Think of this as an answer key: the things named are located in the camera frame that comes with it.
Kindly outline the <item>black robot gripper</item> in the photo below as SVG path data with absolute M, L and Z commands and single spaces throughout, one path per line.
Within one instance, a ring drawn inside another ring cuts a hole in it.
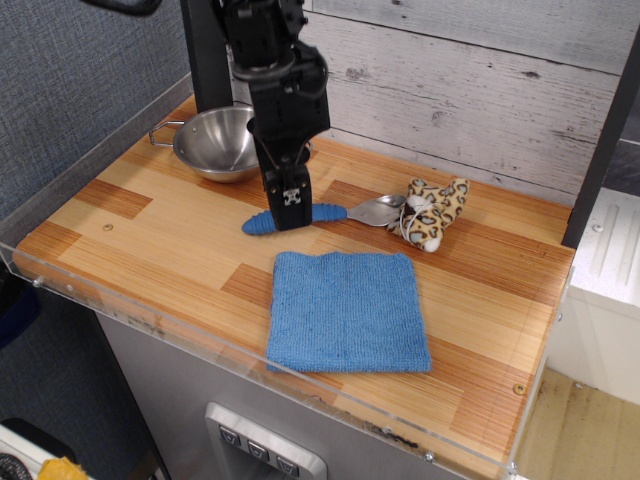
M 254 109 L 251 133 L 259 157 L 271 170 L 263 180 L 277 231 L 312 223 L 309 171 L 293 165 L 305 162 L 306 143 L 330 126 L 324 57 L 315 47 L 295 44 L 286 58 L 291 61 L 288 67 L 249 82 Z

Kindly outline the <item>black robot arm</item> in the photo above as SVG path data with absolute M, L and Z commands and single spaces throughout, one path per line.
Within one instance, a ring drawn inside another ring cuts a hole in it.
M 306 167 L 310 141 L 330 127 L 329 68 L 319 50 L 300 40 L 308 20 L 300 1 L 215 1 L 212 4 L 235 78 L 247 83 L 252 135 L 274 227 L 312 222 Z

